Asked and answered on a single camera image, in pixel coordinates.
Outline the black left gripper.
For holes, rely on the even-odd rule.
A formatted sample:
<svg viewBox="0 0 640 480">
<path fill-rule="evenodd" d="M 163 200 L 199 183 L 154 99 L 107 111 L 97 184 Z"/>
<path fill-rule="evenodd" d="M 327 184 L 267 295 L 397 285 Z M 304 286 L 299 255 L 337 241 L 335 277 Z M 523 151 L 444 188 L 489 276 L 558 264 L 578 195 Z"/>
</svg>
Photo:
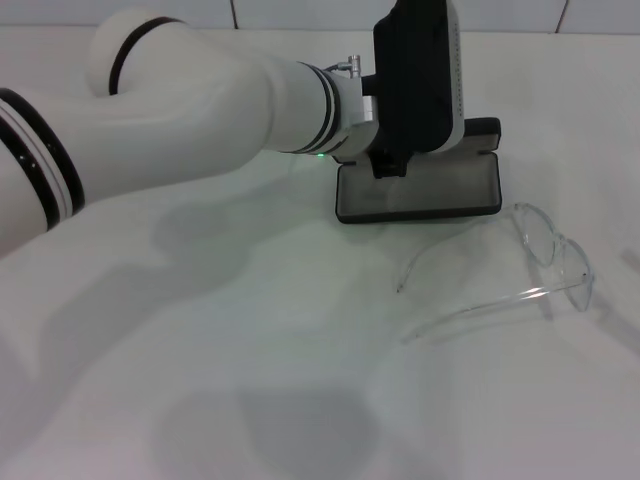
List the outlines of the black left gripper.
<svg viewBox="0 0 640 480">
<path fill-rule="evenodd" d="M 375 147 L 368 151 L 373 176 L 376 179 L 405 177 L 408 163 L 411 159 L 410 151 Z"/>
</svg>

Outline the black glasses case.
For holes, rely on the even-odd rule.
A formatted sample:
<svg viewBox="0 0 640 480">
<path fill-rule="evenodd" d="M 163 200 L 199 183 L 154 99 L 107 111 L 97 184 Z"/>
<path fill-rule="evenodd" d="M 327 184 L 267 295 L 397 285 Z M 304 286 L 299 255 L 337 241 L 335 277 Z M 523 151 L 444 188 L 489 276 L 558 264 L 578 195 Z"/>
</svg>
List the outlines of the black glasses case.
<svg viewBox="0 0 640 480">
<path fill-rule="evenodd" d="M 335 213 L 344 224 L 371 224 L 486 216 L 502 207 L 495 117 L 465 121 L 455 147 L 418 154 L 404 176 L 377 179 L 365 154 L 339 159 Z"/>
</svg>

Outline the clear white glasses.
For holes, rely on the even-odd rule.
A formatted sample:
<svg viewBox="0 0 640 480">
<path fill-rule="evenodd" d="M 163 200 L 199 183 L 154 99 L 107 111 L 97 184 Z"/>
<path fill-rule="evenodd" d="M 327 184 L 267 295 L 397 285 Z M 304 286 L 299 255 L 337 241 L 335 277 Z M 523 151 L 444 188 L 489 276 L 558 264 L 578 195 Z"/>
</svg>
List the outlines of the clear white glasses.
<svg viewBox="0 0 640 480">
<path fill-rule="evenodd" d="M 403 335 L 404 344 L 426 336 L 429 331 L 445 323 L 476 314 L 520 307 L 556 293 L 564 294 L 579 313 L 589 309 L 595 283 L 595 272 L 589 258 L 575 240 L 558 231 L 550 217 L 540 208 L 526 202 L 515 203 L 494 216 L 467 223 L 460 232 L 451 237 L 477 233 L 482 228 L 503 221 L 513 225 L 518 244 L 524 249 L 529 261 L 538 268 L 554 271 L 554 282 L 512 295 L 502 295 L 485 303 L 465 306 L 434 320 L 424 321 Z"/>
</svg>

